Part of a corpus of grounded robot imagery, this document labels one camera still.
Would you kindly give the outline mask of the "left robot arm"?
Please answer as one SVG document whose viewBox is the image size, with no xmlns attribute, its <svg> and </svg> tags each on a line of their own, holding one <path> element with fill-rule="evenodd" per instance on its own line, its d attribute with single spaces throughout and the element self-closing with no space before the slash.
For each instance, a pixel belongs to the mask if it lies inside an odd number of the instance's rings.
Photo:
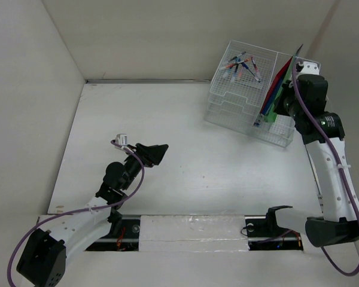
<svg viewBox="0 0 359 287">
<path fill-rule="evenodd" d="M 64 212 L 39 222 L 20 240 L 24 250 L 16 271 L 34 286 L 56 286 L 73 257 L 101 237 L 115 237 L 121 231 L 123 216 L 118 211 L 131 196 L 125 191 L 146 168 L 160 164 L 169 146 L 120 145 L 127 157 L 112 162 L 96 194 L 82 209 Z"/>
</svg>

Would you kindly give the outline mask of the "blue cap gel pen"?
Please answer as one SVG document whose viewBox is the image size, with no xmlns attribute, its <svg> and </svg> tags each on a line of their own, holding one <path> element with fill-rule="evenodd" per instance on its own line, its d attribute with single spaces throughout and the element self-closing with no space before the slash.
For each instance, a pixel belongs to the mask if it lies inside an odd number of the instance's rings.
<svg viewBox="0 0 359 287">
<path fill-rule="evenodd" d="M 238 69 L 239 69 L 239 60 L 237 60 L 237 63 L 235 64 L 235 69 L 234 69 L 234 73 L 230 79 L 230 82 L 233 83 L 235 82 L 237 75 L 238 75 Z"/>
</svg>

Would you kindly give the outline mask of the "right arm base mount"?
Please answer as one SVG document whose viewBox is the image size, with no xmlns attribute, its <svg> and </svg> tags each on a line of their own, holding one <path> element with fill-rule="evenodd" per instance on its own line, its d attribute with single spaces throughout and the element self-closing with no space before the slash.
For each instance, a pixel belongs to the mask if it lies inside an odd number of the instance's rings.
<svg viewBox="0 0 359 287">
<path fill-rule="evenodd" d="M 246 216 L 240 234 L 248 239 L 249 251 L 303 251 L 300 233 L 279 227 L 275 212 L 291 206 L 270 207 L 265 216 Z"/>
</svg>

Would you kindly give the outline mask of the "dark blue clip pen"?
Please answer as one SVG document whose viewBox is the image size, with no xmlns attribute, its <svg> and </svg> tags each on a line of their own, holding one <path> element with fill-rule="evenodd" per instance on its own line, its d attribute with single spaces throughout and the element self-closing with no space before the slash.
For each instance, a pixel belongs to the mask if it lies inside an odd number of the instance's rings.
<svg viewBox="0 0 359 287">
<path fill-rule="evenodd" d="M 249 66 L 245 62 L 242 62 L 241 65 L 254 77 L 254 79 L 258 83 L 261 82 L 261 80 L 256 76 L 256 74 L 253 73 L 253 71 L 249 68 Z"/>
</svg>

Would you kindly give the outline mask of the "teal cap gel pen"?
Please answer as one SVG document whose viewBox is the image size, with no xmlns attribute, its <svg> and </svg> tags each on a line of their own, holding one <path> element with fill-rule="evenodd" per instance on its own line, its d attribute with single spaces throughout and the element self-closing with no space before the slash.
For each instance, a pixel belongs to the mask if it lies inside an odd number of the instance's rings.
<svg viewBox="0 0 359 287">
<path fill-rule="evenodd" d="M 237 58 L 243 56 L 243 55 L 246 54 L 246 53 L 247 53 L 246 51 L 239 53 L 238 55 L 232 57 L 232 58 L 229 60 L 229 62 L 236 60 Z"/>
</svg>

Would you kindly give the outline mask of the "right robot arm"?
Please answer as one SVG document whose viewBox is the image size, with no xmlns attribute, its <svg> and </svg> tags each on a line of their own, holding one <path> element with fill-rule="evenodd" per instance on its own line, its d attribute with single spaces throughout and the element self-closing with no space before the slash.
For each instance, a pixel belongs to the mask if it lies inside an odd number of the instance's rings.
<svg viewBox="0 0 359 287">
<path fill-rule="evenodd" d="M 305 233 L 318 248 L 355 242 L 359 240 L 359 201 L 346 162 L 341 119 L 325 109 L 328 82 L 317 74 L 297 74 L 284 86 L 276 113 L 291 117 L 302 136 L 323 195 L 323 214 L 271 207 L 264 227 L 273 236 L 286 230 Z"/>
</svg>

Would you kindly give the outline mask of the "green plastic folder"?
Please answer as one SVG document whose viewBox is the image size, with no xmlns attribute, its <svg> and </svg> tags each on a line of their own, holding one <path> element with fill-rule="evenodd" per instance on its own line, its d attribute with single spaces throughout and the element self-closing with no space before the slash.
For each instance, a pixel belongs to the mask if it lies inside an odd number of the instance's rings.
<svg viewBox="0 0 359 287">
<path fill-rule="evenodd" d="M 265 123 L 274 123 L 277 118 L 276 109 L 281 102 L 281 96 L 284 92 L 284 84 L 290 77 L 290 65 L 294 60 L 292 56 L 275 75 L 269 90 L 267 91 L 260 115 Z"/>
</svg>

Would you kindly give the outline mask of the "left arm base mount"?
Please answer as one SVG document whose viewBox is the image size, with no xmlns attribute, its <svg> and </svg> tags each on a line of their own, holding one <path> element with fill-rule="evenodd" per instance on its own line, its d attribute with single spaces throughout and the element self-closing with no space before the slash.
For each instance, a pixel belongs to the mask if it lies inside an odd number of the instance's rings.
<svg viewBox="0 0 359 287">
<path fill-rule="evenodd" d="M 86 251 L 139 251 L 139 234 L 141 230 L 140 215 L 122 215 L 120 212 L 112 210 L 108 221 L 111 223 L 109 233 L 97 239 Z"/>
</svg>

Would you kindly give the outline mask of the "pink highlighter pen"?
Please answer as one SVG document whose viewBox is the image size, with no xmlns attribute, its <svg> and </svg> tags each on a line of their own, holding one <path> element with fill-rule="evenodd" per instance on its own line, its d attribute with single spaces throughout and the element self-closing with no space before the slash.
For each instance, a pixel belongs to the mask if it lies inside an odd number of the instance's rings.
<svg viewBox="0 0 359 287">
<path fill-rule="evenodd" d="M 241 65 L 242 67 L 241 67 L 241 70 L 240 70 L 239 73 L 238 73 L 238 77 L 237 77 L 238 80 L 241 78 L 241 76 L 242 76 L 242 74 L 243 74 L 243 71 L 244 71 L 244 68 L 245 68 L 244 63 L 241 63 L 240 65 Z"/>
</svg>

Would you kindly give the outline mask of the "orange red gel pen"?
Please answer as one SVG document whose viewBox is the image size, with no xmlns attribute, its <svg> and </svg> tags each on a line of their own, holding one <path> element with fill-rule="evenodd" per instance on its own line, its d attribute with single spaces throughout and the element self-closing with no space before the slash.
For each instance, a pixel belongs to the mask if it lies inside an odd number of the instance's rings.
<svg viewBox="0 0 359 287">
<path fill-rule="evenodd" d="M 221 66 L 221 67 L 219 68 L 219 70 L 230 69 L 230 68 L 233 67 L 233 66 L 240 65 L 241 63 L 245 63 L 245 62 L 248 62 L 248 61 L 250 61 L 250 60 L 251 60 L 250 58 L 247 58 L 247 59 L 245 59 L 245 60 L 240 60 L 240 61 L 238 61 L 238 62 L 229 63 L 229 64 L 226 64 L 226 65 L 224 65 L 224 66 Z"/>
</svg>

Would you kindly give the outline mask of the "dark red gel pen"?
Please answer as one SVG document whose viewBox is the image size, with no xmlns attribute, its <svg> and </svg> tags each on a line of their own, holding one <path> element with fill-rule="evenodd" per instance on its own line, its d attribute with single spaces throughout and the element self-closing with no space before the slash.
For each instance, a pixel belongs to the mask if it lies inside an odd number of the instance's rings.
<svg viewBox="0 0 359 287">
<path fill-rule="evenodd" d="M 251 61 L 252 61 L 252 65 L 253 65 L 253 67 L 254 67 L 254 69 L 255 69 L 257 78 L 258 78 L 258 79 L 261 79 L 259 69 L 258 69 L 258 67 L 257 67 L 257 64 L 256 64 L 256 62 L 255 62 L 253 56 L 251 56 Z"/>
</svg>

